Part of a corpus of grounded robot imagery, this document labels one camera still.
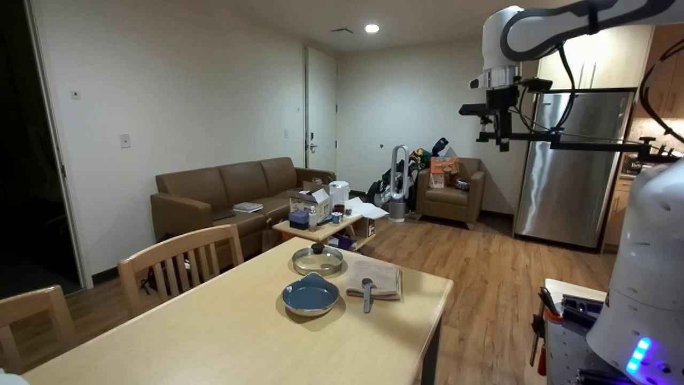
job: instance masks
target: plate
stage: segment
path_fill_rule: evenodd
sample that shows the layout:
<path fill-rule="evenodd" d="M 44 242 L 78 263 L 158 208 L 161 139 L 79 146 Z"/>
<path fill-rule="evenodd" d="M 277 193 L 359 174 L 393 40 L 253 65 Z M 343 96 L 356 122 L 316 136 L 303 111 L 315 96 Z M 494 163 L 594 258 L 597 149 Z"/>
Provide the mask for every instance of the plate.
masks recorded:
<path fill-rule="evenodd" d="M 306 273 L 339 273 L 345 272 L 345 258 L 343 252 L 337 247 L 329 247 L 325 244 L 315 244 L 310 247 L 300 247 L 293 255 L 293 267 L 298 273 L 306 276 Z"/>
<path fill-rule="evenodd" d="M 323 276 L 310 273 L 291 283 L 280 297 L 285 308 L 300 316 L 323 316 L 339 304 L 340 291 Z"/>

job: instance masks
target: couch cushion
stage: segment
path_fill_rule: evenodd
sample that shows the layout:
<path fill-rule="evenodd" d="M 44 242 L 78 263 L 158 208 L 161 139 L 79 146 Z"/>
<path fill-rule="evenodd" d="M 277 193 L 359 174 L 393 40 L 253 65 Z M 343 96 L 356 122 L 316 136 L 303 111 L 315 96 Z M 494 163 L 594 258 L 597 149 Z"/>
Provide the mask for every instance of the couch cushion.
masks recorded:
<path fill-rule="evenodd" d="M 213 212 L 232 208 L 217 167 L 157 175 L 157 189 L 158 193 L 205 200 L 213 205 Z"/>
<path fill-rule="evenodd" d="M 455 190 L 455 189 L 430 189 L 430 190 L 426 190 L 426 196 L 432 200 L 445 200 L 445 202 L 454 202 L 454 205 L 469 202 L 469 194 L 464 190 Z"/>
<path fill-rule="evenodd" d="M 298 170 L 291 158 L 261 161 L 266 177 L 269 181 L 269 194 L 298 189 Z"/>
<path fill-rule="evenodd" d="M 235 224 L 240 237 L 244 237 L 246 232 L 261 230 L 266 226 L 266 216 L 261 212 L 254 212 L 254 213 L 232 213 L 232 212 L 217 213 L 217 222 L 215 224 L 228 224 L 228 222 Z"/>
<path fill-rule="evenodd" d="M 293 189 L 293 190 L 282 190 L 282 193 L 278 193 L 275 196 L 291 200 L 291 196 L 298 196 L 300 193 L 302 190 Z"/>
<path fill-rule="evenodd" d="M 271 224 L 277 224 L 277 220 L 287 220 L 291 213 L 291 196 L 268 196 L 268 198 L 260 198 L 260 202 L 263 202 L 263 216 L 271 219 Z"/>
<path fill-rule="evenodd" d="M 266 174 L 261 168 L 261 163 L 235 163 L 221 167 L 221 175 L 224 181 L 224 189 L 230 193 L 230 200 L 243 202 L 243 200 L 254 200 L 269 194 L 269 184 L 266 180 Z"/>

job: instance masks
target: light switch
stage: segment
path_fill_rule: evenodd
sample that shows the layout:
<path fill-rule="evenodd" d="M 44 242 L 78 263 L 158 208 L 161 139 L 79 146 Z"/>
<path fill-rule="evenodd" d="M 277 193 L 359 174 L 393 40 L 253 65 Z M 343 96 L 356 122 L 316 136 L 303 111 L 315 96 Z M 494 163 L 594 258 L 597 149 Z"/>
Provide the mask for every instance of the light switch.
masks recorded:
<path fill-rule="evenodd" d="M 120 134 L 120 144 L 122 144 L 122 149 L 129 149 L 130 148 L 130 134 Z"/>

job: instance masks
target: cup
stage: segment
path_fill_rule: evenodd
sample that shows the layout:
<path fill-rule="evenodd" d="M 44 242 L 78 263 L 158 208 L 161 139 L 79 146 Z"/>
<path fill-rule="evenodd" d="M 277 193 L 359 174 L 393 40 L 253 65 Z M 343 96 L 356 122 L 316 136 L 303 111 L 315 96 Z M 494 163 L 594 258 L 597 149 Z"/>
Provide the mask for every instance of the cup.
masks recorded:
<path fill-rule="evenodd" d="M 343 222 L 343 219 L 345 219 L 345 213 L 343 213 L 343 212 L 332 212 L 332 213 L 329 213 L 329 220 L 332 220 L 334 224 L 340 224 L 340 222 Z"/>

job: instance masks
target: stainless steel refrigerator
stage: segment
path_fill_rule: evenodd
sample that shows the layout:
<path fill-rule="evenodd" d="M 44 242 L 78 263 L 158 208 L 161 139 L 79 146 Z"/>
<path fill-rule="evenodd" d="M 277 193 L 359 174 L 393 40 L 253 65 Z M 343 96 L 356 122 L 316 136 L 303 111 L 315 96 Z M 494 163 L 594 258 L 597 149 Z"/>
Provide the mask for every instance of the stainless steel refrigerator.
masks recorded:
<path fill-rule="evenodd" d="M 535 122 L 554 127 L 567 101 L 569 91 L 542 93 Z M 563 140 L 625 140 L 633 101 L 635 90 L 578 90 Z M 600 247 L 618 161 L 618 152 L 551 149 L 549 140 L 531 140 L 515 232 Z"/>

